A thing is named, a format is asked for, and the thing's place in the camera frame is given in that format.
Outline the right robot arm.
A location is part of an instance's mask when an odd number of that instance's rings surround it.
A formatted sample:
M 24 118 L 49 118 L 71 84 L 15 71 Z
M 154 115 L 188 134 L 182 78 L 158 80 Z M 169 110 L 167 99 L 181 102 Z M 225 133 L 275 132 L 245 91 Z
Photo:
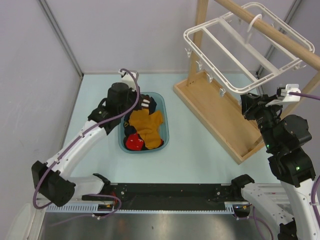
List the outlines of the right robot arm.
M 290 114 L 281 118 L 283 104 L 278 95 L 246 93 L 240 96 L 241 113 L 256 121 L 272 174 L 280 181 L 293 214 L 286 213 L 247 174 L 231 181 L 230 194 L 253 204 L 278 230 L 279 240 L 318 240 L 320 203 L 316 196 L 320 180 L 311 158 L 302 146 L 312 139 L 306 119 Z

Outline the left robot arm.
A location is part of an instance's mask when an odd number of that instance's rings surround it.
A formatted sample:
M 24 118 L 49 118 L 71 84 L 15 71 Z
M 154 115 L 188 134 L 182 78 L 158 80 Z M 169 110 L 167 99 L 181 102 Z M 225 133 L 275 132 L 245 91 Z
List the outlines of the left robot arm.
M 124 82 L 113 83 L 107 97 L 91 112 L 68 146 L 46 162 L 36 161 L 32 165 L 35 188 L 33 201 L 37 201 L 37 194 L 43 195 L 58 207 L 78 196 L 95 195 L 100 200 L 107 199 L 111 193 L 107 178 L 99 173 L 87 177 L 72 177 L 71 174 L 95 144 L 110 134 L 120 124 L 122 117 L 133 110 L 139 97 L 138 86 L 130 87 Z

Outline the mustard yellow sock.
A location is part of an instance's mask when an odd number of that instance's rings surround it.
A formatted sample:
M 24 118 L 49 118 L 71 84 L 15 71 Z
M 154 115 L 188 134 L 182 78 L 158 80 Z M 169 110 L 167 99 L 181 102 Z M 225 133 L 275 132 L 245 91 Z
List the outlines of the mustard yellow sock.
M 156 149 L 162 144 L 159 127 L 163 124 L 163 115 L 157 110 L 149 115 L 146 109 L 133 111 L 129 123 L 133 126 L 149 150 Z

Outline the white plastic clip hanger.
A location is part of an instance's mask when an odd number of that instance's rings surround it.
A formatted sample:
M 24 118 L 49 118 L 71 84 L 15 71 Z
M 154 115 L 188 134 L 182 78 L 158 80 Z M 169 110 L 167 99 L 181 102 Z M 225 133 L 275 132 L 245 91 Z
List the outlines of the white plastic clip hanger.
M 199 71 L 207 71 L 209 82 L 215 79 L 223 90 L 242 95 L 309 63 L 294 47 L 318 58 L 309 40 L 263 4 L 249 2 L 242 9 L 243 17 L 230 11 L 205 21 L 201 8 L 196 26 L 183 33 L 187 55 Z

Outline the brown white striped sock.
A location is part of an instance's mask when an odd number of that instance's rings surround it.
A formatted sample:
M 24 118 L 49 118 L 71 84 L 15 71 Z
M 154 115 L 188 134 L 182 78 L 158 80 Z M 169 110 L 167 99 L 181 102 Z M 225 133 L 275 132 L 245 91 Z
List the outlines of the brown white striped sock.
M 140 109 L 149 109 L 150 106 L 152 105 L 153 98 L 150 97 L 149 95 L 143 95 L 139 99 L 139 107 Z

